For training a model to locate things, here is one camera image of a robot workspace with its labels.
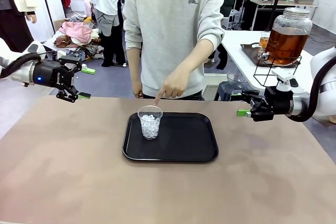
sweatshirt logo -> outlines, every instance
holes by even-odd
[[[198,3],[196,3],[196,0],[189,0],[188,4],[190,4],[190,5],[198,5]]]

floor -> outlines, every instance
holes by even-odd
[[[314,26],[305,45],[305,50],[314,56],[331,48],[333,45],[336,45],[336,35]],[[228,73],[236,69],[230,58],[224,70],[215,68],[219,62],[217,55],[215,61],[213,66],[205,68],[206,73]],[[80,92],[90,93],[95,97],[133,98],[128,68],[102,68],[100,67],[101,59],[88,60],[85,63],[89,68],[96,69],[97,72],[95,75],[76,74],[75,85]],[[0,80],[0,138],[39,97],[50,92],[50,89],[44,87],[24,88],[19,83],[10,80]],[[314,119],[310,119],[304,124],[336,163],[336,125],[322,125]]]

black shoe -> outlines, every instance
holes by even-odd
[[[218,65],[217,65],[217,69],[219,69],[219,70],[224,70],[224,68],[226,67],[226,64],[223,64],[223,63],[219,63]]]
[[[104,61],[101,66],[105,67],[105,68],[112,67],[112,66],[114,66],[114,63],[113,62],[105,62]]]

glass cup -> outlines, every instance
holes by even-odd
[[[259,42],[259,46],[262,48],[266,48],[267,47],[267,43],[269,40],[269,36],[270,36],[270,31],[263,31],[260,33],[260,42]]]
[[[145,139],[152,140],[158,136],[162,116],[162,110],[156,106],[145,106],[138,111],[142,135]]]

pink cloth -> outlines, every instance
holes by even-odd
[[[87,17],[92,17],[90,0],[84,0],[84,3],[85,3],[85,15]]]
[[[84,44],[89,43],[92,33],[92,29],[83,22],[64,22],[59,31]]]

